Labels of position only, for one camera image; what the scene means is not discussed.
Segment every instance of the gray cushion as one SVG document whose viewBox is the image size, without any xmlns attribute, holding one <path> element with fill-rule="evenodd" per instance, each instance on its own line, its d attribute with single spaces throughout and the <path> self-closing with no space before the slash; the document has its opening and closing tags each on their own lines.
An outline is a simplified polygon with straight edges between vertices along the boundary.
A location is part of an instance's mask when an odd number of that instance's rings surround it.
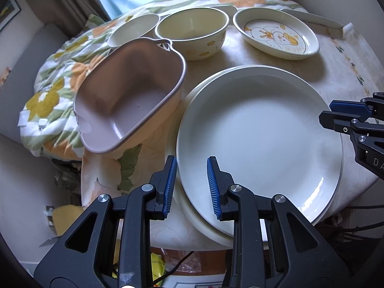
<svg viewBox="0 0 384 288">
<path fill-rule="evenodd" d="M 34 95 L 37 72 L 68 37 L 54 24 L 43 27 L 22 53 L 0 90 L 0 133 L 21 143 L 19 112 Z"/>
</svg>

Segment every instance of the duck illustration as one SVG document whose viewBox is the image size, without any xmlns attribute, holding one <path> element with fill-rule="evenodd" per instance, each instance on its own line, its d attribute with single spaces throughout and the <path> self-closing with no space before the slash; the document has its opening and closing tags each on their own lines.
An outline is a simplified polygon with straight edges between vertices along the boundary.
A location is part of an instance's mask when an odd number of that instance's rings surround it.
<svg viewBox="0 0 384 288">
<path fill-rule="evenodd" d="M 287 32 L 281 32 L 279 27 L 264 27 L 259 28 L 255 27 L 252 29 L 247 28 L 247 26 L 244 27 L 244 31 L 250 31 L 251 36 L 259 41 L 266 42 L 268 45 L 276 48 L 279 47 L 282 49 L 281 46 L 297 46 L 299 45 L 298 40 L 295 37 L 298 36 L 291 36 Z"/>
</svg>

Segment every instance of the framed picture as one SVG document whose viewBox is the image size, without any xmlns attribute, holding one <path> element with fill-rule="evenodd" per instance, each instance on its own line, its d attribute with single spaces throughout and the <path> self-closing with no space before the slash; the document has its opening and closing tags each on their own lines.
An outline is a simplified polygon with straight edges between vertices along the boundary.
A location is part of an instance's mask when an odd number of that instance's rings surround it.
<svg viewBox="0 0 384 288">
<path fill-rule="evenodd" d="M 17 13 L 20 12 L 20 6 L 16 0 L 8 0 L 4 8 L 0 11 L 0 31 L 8 24 Z"/>
</svg>

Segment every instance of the large round white plate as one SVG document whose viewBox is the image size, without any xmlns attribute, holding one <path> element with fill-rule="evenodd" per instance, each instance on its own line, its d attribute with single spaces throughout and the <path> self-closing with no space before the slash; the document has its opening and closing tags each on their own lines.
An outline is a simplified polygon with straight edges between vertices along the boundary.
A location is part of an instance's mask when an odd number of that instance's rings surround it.
<svg viewBox="0 0 384 288">
<path fill-rule="evenodd" d="M 177 137 L 179 175 L 193 207 L 233 235 L 233 222 L 218 221 L 212 208 L 206 161 L 216 156 L 236 183 L 266 197 L 284 194 L 315 222 L 342 167 L 340 136 L 318 122 L 325 109 L 309 84 L 278 68 L 248 66 L 209 82 L 187 107 Z"/>
</svg>

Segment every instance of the bedding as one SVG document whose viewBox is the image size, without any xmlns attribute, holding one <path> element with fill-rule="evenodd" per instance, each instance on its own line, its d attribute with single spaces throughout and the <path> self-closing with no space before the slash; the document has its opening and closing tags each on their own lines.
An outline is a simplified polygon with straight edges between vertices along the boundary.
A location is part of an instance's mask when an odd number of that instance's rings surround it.
<svg viewBox="0 0 384 288">
<path fill-rule="evenodd" d="M 73 112 L 73 101 L 85 77 L 108 55 L 110 49 L 107 41 L 112 32 L 140 15 L 155 13 L 164 16 L 190 7 L 215 5 L 285 8 L 305 12 L 291 0 L 155 0 L 108 23 L 91 15 L 84 32 L 65 42 L 41 66 L 34 84 L 35 94 L 20 112 L 22 144 L 36 156 L 82 160 L 84 147 Z M 129 153 L 132 157 L 125 159 L 137 161 L 139 150 Z"/>
</svg>

